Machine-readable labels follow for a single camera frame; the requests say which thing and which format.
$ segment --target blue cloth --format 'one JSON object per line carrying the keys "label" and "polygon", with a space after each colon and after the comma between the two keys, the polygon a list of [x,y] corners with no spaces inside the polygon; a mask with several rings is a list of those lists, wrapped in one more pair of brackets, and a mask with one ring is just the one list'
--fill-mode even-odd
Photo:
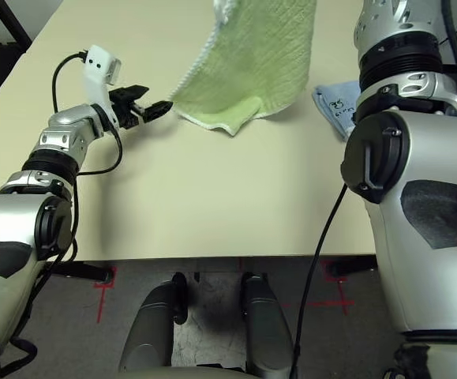
{"label": "blue cloth", "polygon": [[358,81],[334,85],[318,85],[313,92],[314,102],[324,117],[347,141],[354,129],[353,114],[360,96]]}

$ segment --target red tape mark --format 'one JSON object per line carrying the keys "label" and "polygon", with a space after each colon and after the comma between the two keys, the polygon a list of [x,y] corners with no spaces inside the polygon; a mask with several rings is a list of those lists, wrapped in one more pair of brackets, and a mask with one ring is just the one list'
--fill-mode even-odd
{"label": "red tape mark", "polygon": [[103,311],[103,304],[105,303],[105,290],[107,288],[114,288],[114,281],[116,280],[116,272],[118,271],[117,267],[111,267],[112,270],[112,280],[109,283],[95,283],[93,285],[94,288],[101,288],[102,292],[100,294],[100,301],[99,301],[99,310],[96,315],[96,323],[99,324],[100,320],[102,319],[102,311]]}
{"label": "red tape mark", "polygon": [[[339,291],[340,301],[328,301],[327,300],[327,301],[324,301],[324,302],[307,302],[306,305],[307,306],[315,306],[315,307],[319,307],[319,306],[341,306],[343,314],[347,316],[347,307],[348,306],[353,306],[354,305],[354,301],[346,300],[346,296],[345,296],[344,290],[342,288],[342,283],[346,282],[347,278],[346,277],[335,278],[334,276],[331,276],[328,273],[328,270],[326,269],[326,266],[331,262],[332,261],[330,261],[328,259],[327,260],[321,260],[320,261],[321,268],[322,268],[321,271],[323,272],[323,277],[324,277],[324,280],[326,282],[336,283],[337,284],[337,290]],[[289,304],[289,303],[281,304],[281,307],[283,307],[283,308],[289,308],[291,306],[292,306],[292,304]]]}

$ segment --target green cloth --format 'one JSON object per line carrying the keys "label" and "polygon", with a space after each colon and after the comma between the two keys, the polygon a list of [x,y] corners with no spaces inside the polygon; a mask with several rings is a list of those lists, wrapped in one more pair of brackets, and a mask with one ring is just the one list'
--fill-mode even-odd
{"label": "green cloth", "polygon": [[228,0],[200,57],[172,95],[174,109],[234,136],[291,105],[309,78],[316,0]]}

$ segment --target beige tabletop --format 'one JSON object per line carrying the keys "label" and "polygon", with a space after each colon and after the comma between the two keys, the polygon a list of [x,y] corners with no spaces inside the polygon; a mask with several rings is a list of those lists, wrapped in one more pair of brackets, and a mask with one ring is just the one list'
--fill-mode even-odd
{"label": "beige tabletop", "polygon": [[[175,114],[122,131],[113,173],[78,179],[79,259],[303,255],[314,251],[343,184],[345,144],[311,98],[319,84],[358,77],[354,24],[361,0],[319,0],[309,85],[281,114],[236,137]],[[68,54],[98,44],[122,60],[118,84],[165,99],[203,47],[212,0],[64,0],[0,88],[0,185],[19,171],[51,115],[51,75]],[[82,66],[58,79],[60,109],[86,101]],[[111,137],[84,170],[114,161]],[[373,253],[362,201],[348,193],[324,254]]]}

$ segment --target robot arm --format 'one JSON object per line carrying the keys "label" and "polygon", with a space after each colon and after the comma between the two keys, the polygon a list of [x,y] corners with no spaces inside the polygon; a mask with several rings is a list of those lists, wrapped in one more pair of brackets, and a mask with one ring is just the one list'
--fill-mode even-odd
{"label": "robot arm", "polygon": [[408,378],[457,377],[457,92],[426,2],[365,0],[361,96],[341,167],[365,199]]}
{"label": "robot arm", "polygon": [[63,257],[73,241],[73,186],[88,146],[107,132],[137,125],[138,115],[148,122],[171,108],[170,102],[138,107],[134,100],[146,87],[107,92],[119,66],[100,47],[87,52],[84,82],[91,105],[51,116],[21,171],[0,188],[0,354],[20,332],[47,259]]}

